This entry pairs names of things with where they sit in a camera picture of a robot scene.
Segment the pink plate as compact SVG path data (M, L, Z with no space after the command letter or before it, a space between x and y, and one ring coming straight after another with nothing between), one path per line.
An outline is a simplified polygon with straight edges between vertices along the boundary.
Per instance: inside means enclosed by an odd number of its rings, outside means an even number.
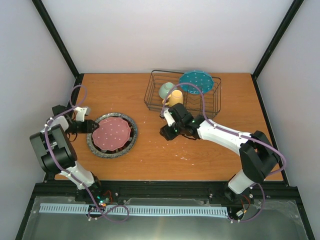
M121 117L108 117L98 124L99 128L92 133L92 140L103 151L115 151L130 138L130 126Z

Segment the yellow mug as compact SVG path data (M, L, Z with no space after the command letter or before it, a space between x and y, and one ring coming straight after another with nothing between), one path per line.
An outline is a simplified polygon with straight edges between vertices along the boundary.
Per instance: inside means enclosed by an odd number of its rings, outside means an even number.
M162 103L165 106L172 107L176 104L183 104L184 103L184 96L180 90L174 90L167 98L167 100L163 100Z

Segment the green ceramic bowl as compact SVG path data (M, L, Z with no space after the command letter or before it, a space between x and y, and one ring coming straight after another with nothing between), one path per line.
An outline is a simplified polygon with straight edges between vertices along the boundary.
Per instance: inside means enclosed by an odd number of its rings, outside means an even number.
M174 87L175 85L172 82L164 83L158 90L158 95L164 99L168 92Z

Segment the black wire dish rack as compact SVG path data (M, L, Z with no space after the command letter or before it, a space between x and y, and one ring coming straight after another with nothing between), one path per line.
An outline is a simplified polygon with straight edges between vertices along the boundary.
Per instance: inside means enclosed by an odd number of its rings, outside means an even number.
M168 71L168 70L153 70L150 74L149 83L144 95L144 103L147 108L152 111L160 112L163 107L163 99L159 96L160 87L171 82L174 85L179 84L179 78L185 72ZM183 93L183 105L193 115L197 116L205 111L209 119L215 118L221 110L221 90L222 80L220 77L209 73L214 81L213 89L204 94L202 101L201 94L191 94L183 91L180 86L177 87Z

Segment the blue dotted plate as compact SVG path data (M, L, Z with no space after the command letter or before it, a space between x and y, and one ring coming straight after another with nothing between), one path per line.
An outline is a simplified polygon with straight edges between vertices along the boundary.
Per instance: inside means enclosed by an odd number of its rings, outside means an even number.
M199 95L200 92L206 94L214 87L214 80L210 74L204 71L185 72L180 78L181 89L190 94Z

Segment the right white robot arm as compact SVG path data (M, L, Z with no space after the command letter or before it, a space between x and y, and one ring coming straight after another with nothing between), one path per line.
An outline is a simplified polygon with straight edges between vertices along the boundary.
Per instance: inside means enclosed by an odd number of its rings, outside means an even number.
M166 125L159 133L167 141L179 135L191 140L210 141L240 157L241 170L228 180L221 191L229 202L236 202L252 185L263 183L281 160L261 131L240 132L217 124L202 114L194 117L181 103L164 108L160 117L165 119Z

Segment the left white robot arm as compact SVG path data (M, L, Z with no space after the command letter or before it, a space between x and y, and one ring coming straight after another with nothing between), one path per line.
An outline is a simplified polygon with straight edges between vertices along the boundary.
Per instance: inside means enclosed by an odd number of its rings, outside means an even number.
M52 107L53 116L44 128L29 137L42 170L53 176L61 175L72 181L79 191L86 190L92 201L103 198L104 188L99 179L80 163L70 135L91 134L99 128L94 120L85 119L90 114L88 106L67 109L63 105Z

